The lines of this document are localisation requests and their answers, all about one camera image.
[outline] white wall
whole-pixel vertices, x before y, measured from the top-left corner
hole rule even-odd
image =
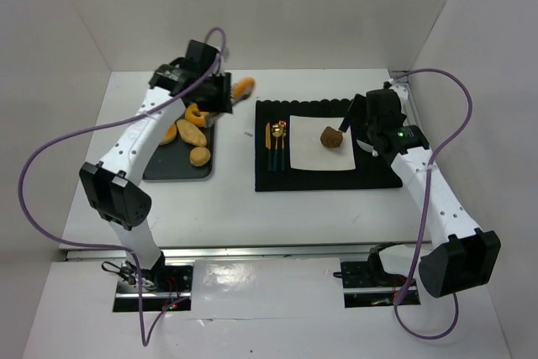
[[[148,71],[213,25],[229,67],[409,68],[445,0],[73,0],[114,71]]]
[[[447,69],[469,87],[468,130],[440,157],[452,186],[502,242],[489,289],[514,359],[538,351],[538,0],[448,0],[414,67]],[[412,80],[426,134],[438,145],[462,120],[460,90]]]
[[[110,70],[70,0],[0,0],[0,346],[19,358],[54,243],[23,218],[18,172],[38,145],[95,123]],[[61,235],[89,138],[46,153],[29,174],[32,211]]]

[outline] white plate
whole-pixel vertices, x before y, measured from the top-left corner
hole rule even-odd
[[[338,128],[342,118],[289,117],[290,167],[314,172],[355,170],[351,131],[344,134],[340,147],[321,145],[322,132],[328,126]]]

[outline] black tray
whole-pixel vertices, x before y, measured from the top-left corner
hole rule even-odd
[[[366,99],[360,104],[366,113]],[[329,189],[376,189],[402,187],[402,180],[393,172],[382,157],[373,157],[354,141],[353,155],[356,169],[343,172],[314,172],[294,170],[289,166],[289,146],[293,144],[290,130],[287,131],[285,149],[286,170],[267,170],[266,124],[286,120],[290,115],[301,117],[344,117],[351,100],[299,101],[258,101],[256,103],[256,186],[263,191],[308,191]],[[366,135],[358,120],[351,122],[351,135],[365,139]]]
[[[189,156],[195,146],[185,143],[181,136],[177,134],[172,142],[157,147],[157,150],[155,150],[155,153],[145,168],[143,178],[148,181],[200,180],[211,174],[213,160],[215,158],[215,125],[211,128],[200,128],[200,130],[208,139],[208,145],[206,147],[211,152],[211,160],[209,160],[208,164],[202,167],[193,166]]]

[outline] knife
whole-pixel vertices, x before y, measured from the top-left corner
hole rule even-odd
[[[271,123],[266,125],[267,170],[271,170]]]

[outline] blue utensil handle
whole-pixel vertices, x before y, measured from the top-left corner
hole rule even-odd
[[[272,170],[275,172],[278,169],[278,150],[275,150],[275,157],[272,161]]]

